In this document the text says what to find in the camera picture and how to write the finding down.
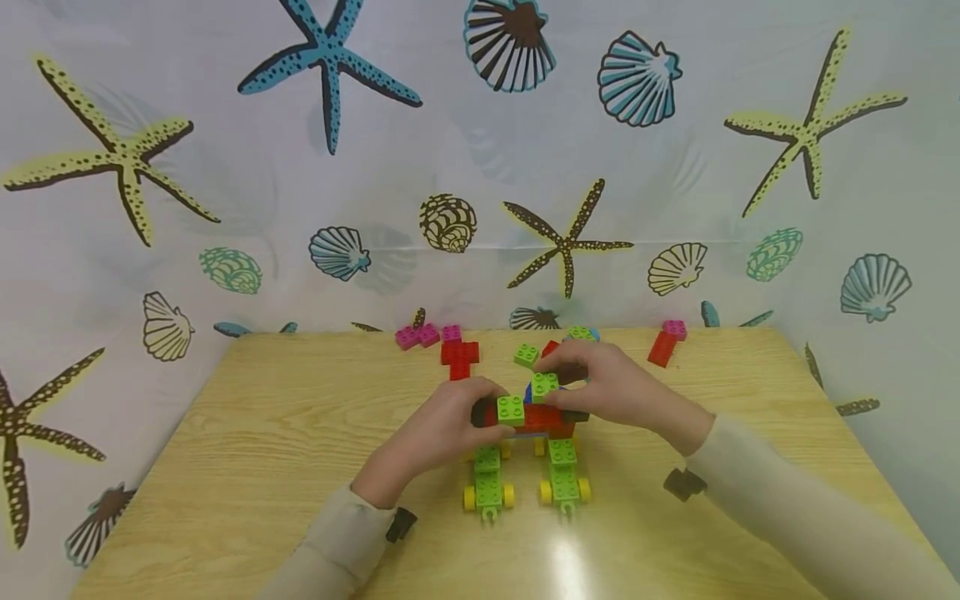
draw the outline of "hand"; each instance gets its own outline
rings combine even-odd
[[[713,426],[711,413],[660,383],[613,344],[566,340],[537,361],[534,371],[555,372],[561,385],[590,379],[582,388],[551,392],[547,404],[649,429],[683,456],[703,445]]]
[[[486,377],[445,381],[393,436],[371,454],[353,484],[353,492],[373,506],[396,504],[410,481],[432,468],[454,463],[480,445],[514,435],[513,427],[474,427],[470,409],[483,398],[509,393]]]

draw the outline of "toy wheel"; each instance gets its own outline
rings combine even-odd
[[[464,510],[472,512],[477,508],[477,489],[473,486],[464,488]]]
[[[540,481],[540,504],[543,506],[553,504],[553,490],[550,488],[549,481]]]
[[[580,486],[580,501],[587,504],[593,499],[593,492],[590,490],[590,481],[586,477],[577,480]]]
[[[516,503],[516,496],[514,494],[514,484],[505,483],[503,484],[503,506],[504,508],[512,509]]]

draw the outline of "pink brick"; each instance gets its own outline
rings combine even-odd
[[[394,339],[401,350],[409,350],[420,343],[420,334],[416,329],[407,325],[394,334]]]
[[[420,328],[420,343],[424,348],[430,348],[437,342],[440,342],[440,332],[432,323],[428,323]]]
[[[680,342],[686,340],[686,324],[683,321],[664,321],[663,330]]]
[[[444,327],[445,342],[462,342],[463,336],[460,333],[459,325],[447,325]]]

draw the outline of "sleeve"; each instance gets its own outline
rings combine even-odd
[[[718,416],[687,469],[710,500],[776,548],[827,598],[960,598],[953,577],[906,535]]]
[[[370,578],[396,509],[381,510],[343,486],[331,495],[258,600],[341,600]]]

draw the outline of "green brick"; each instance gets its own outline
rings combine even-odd
[[[554,372],[535,372],[530,380],[530,396],[534,404],[543,404],[543,397],[560,389],[560,381]]]
[[[514,354],[514,362],[527,369],[533,369],[538,358],[540,351],[529,344],[521,344]]]
[[[490,473],[500,471],[500,448],[495,445],[481,445],[473,452],[473,472]]]
[[[477,490],[478,509],[503,506],[503,489],[500,487],[499,471],[476,473],[474,485]]]
[[[522,427],[523,398],[520,396],[501,396],[496,399],[496,422],[511,427]]]
[[[550,466],[550,487],[553,488],[555,503],[580,499],[580,487],[577,485],[577,473],[573,465]]]
[[[573,447],[573,440],[549,440],[550,464],[555,467],[577,464],[577,450]]]

